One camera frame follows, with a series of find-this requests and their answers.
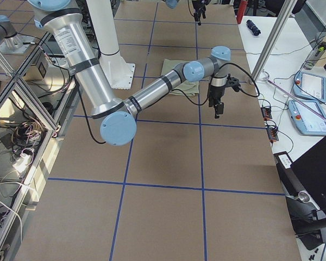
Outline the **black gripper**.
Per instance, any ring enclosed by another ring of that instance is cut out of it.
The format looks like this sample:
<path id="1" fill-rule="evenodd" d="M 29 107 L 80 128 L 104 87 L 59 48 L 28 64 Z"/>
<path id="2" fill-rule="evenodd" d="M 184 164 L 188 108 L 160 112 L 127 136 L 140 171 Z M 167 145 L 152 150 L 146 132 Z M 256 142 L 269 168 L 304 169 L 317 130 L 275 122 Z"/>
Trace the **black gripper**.
<path id="1" fill-rule="evenodd" d="M 221 101 L 221 98 L 223 97 L 224 94 L 225 94 L 224 86 L 214 86 L 209 84 L 208 106 L 214 108 L 215 119 L 219 119 L 220 116 L 224 113 L 224 103 Z"/>
<path id="2" fill-rule="evenodd" d="M 202 17 L 202 12 L 206 11 L 206 0 L 195 0 L 192 1 L 194 13 L 196 13 L 196 23 L 200 26 Z"/>

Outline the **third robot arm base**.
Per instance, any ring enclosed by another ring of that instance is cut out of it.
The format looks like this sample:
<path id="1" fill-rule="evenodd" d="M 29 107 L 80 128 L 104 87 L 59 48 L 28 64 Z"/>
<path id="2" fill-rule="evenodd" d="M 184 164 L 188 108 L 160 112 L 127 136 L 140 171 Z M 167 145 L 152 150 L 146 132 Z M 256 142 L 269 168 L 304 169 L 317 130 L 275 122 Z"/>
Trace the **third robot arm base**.
<path id="1" fill-rule="evenodd" d="M 25 54 L 28 47 L 35 43 L 35 37 L 19 35 L 11 21 L 0 15 L 0 52 L 3 54 Z"/>

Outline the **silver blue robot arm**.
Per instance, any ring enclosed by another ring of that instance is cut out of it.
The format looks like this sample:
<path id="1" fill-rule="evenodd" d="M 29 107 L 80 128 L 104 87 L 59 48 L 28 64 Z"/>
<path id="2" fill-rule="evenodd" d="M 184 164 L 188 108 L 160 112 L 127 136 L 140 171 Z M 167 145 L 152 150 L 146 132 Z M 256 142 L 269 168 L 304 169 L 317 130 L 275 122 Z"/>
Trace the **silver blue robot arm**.
<path id="1" fill-rule="evenodd" d="M 179 0 L 165 0 L 164 1 L 166 5 L 174 9 L 177 4 L 179 3 Z M 189 9 L 190 15 L 193 16 L 195 22 L 200 26 L 201 18 L 206 18 L 206 6 L 209 5 L 210 1 L 208 0 L 195 0 L 195 1 L 187 1 L 187 7 Z"/>
<path id="2" fill-rule="evenodd" d="M 136 134 L 135 116 L 166 96 L 184 81 L 197 82 L 219 73 L 231 58 L 228 47 L 217 46 L 209 57 L 180 63 L 149 86 L 122 100 L 115 89 L 128 89 L 135 65 L 121 56 L 109 1 L 88 1 L 87 7 L 100 45 L 93 51 L 82 27 L 76 1 L 31 1 L 38 28 L 51 33 L 70 67 L 70 74 L 92 103 L 91 116 L 100 119 L 100 134 L 114 146 L 129 143 Z"/>

